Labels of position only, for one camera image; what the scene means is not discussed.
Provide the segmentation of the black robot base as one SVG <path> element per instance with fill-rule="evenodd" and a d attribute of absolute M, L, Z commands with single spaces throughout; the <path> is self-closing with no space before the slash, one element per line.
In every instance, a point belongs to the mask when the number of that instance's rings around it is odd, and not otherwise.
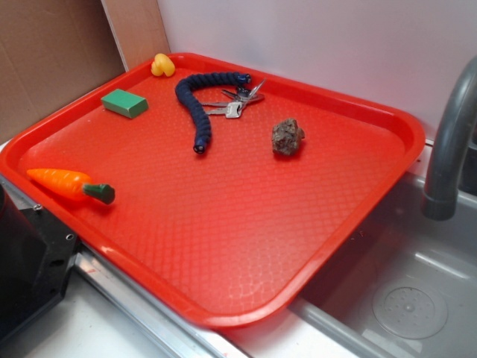
<path fill-rule="evenodd" d="M 61 302 L 78 235 L 47 209 L 19 209 L 1 188 L 1 343 Z"/>

